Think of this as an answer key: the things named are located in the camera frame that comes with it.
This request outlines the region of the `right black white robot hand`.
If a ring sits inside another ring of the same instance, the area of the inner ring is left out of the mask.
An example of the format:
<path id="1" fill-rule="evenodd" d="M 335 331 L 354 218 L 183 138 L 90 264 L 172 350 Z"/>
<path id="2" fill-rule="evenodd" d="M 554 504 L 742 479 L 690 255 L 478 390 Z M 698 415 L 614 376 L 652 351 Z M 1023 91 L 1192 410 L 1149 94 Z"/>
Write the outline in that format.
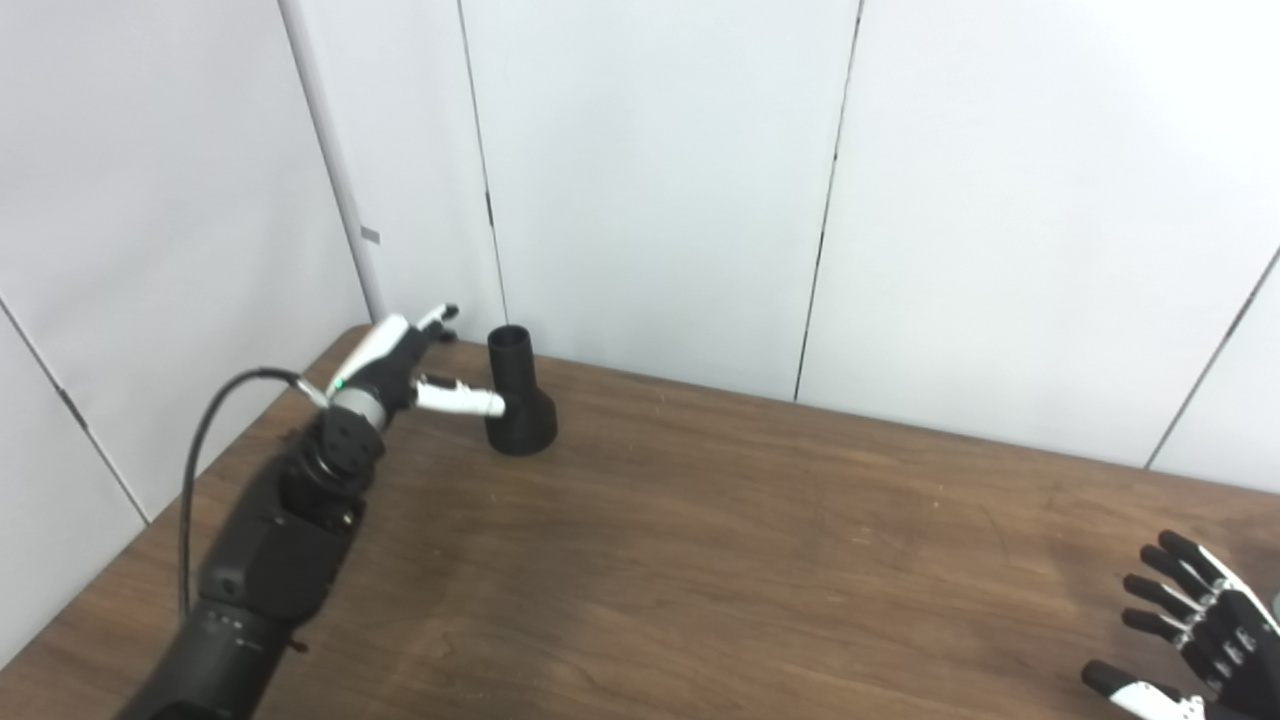
<path id="1" fill-rule="evenodd" d="M 1155 609 L 1124 609 L 1123 624 L 1174 647 L 1210 697 L 1102 660 L 1082 667 L 1083 684 L 1137 719 L 1276 719 L 1277 619 L 1257 593 L 1210 550 L 1175 530 L 1161 530 L 1139 557 L 1162 580 L 1124 577 L 1125 592 Z"/>

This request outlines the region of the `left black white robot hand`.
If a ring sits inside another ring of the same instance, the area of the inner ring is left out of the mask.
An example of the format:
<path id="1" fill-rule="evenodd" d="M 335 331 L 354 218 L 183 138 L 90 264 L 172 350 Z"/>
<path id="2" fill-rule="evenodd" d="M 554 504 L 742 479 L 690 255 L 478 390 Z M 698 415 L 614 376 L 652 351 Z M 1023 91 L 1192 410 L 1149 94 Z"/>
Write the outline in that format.
<path id="1" fill-rule="evenodd" d="M 378 406 L 366 413 L 371 423 L 390 424 L 406 409 L 470 416 L 502 418 L 506 400 L 493 389 L 472 388 L 457 379 L 420 375 L 426 351 L 456 340 L 448 327 L 460 314 L 454 304 L 442 304 L 417 322 L 390 314 L 378 322 L 339 365 L 324 391 L 326 401 L 352 401 L 357 392 Z"/>

